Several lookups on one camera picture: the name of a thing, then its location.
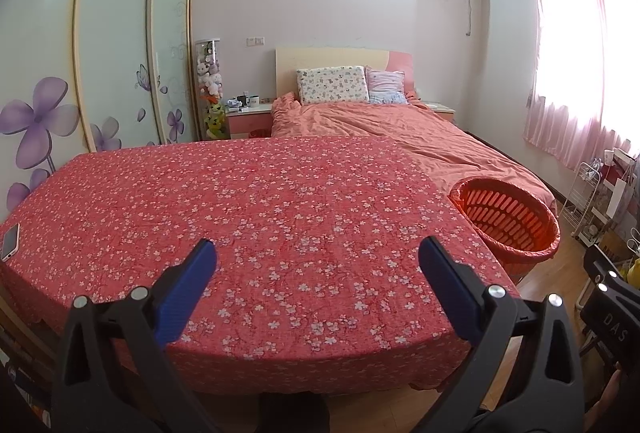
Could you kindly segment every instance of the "silver bolt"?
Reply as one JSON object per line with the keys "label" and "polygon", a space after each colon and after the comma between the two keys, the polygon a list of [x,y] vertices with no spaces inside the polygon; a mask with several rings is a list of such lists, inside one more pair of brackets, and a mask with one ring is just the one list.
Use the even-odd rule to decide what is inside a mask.
{"label": "silver bolt", "polygon": [[87,303],[89,303],[89,300],[86,298],[86,296],[78,296],[76,299],[74,299],[74,307],[76,308],[85,307]]}
{"label": "silver bolt", "polygon": [[149,295],[149,289],[146,287],[136,287],[131,291],[131,299],[141,301]]}
{"label": "silver bolt", "polygon": [[554,307],[562,306],[562,298],[559,294],[549,294],[549,303]]}
{"label": "silver bolt", "polygon": [[507,294],[505,289],[503,289],[500,285],[491,285],[488,291],[489,291],[489,296],[495,299],[504,298],[504,296]]}

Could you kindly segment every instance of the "baseboard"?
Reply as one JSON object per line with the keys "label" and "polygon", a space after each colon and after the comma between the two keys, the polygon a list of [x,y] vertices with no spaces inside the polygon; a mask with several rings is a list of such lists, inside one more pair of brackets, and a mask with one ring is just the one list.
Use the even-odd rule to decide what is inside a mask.
{"label": "baseboard", "polygon": [[[508,158],[509,160],[513,160],[516,164],[520,164],[523,168],[526,168],[526,166],[524,166],[524,164],[520,163],[519,161],[517,161],[516,159],[514,159],[513,157],[507,155],[505,152],[503,152],[502,150],[499,150],[498,148],[496,148],[493,144],[491,144],[490,142],[486,142],[484,139],[480,139],[480,137],[475,136],[474,134],[472,134],[471,132],[465,132],[467,135],[473,137],[474,139],[478,140],[479,142],[482,142],[482,144],[484,144],[485,146],[488,146],[489,148],[491,148],[492,150],[495,150],[496,152],[500,153],[501,155],[504,155],[506,158]],[[561,203],[564,204],[566,202],[566,197],[560,192],[558,191],[556,188],[554,188],[551,184],[549,184],[548,182],[545,182],[544,180],[542,180],[542,178],[540,178],[538,175],[536,175],[536,178],[538,178],[540,180],[540,182],[542,182],[542,184],[544,184],[549,191],[551,191],[551,193],[553,194],[553,196],[556,198],[556,200]]]}

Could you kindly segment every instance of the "window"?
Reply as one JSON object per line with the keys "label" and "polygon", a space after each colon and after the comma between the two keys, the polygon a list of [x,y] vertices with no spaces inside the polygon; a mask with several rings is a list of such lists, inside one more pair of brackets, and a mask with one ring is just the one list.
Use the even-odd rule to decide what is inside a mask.
{"label": "window", "polygon": [[640,152],[640,0],[538,0],[526,139],[574,169],[619,146]]}

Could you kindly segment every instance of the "smartphone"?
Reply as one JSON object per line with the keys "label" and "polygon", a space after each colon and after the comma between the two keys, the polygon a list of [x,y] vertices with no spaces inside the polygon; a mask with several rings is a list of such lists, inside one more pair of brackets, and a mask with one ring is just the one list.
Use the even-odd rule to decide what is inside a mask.
{"label": "smartphone", "polygon": [[18,250],[18,240],[20,238],[20,224],[16,223],[11,229],[4,233],[2,239],[2,261],[7,261],[14,256]]}

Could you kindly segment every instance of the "red floral tablecloth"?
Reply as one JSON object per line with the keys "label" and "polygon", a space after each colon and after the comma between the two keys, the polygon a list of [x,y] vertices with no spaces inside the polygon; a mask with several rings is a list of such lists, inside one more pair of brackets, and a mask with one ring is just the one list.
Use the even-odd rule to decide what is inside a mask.
{"label": "red floral tablecloth", "polygon": [[417,264],[436,235],[513,289],[469,223],[389,139],[199,142],[81,155],[0,227],[21,312],[60,332],[76,295],[150,286],[202,238],[218,270],[168,353],[196,390],[434,387],[464,358]]}

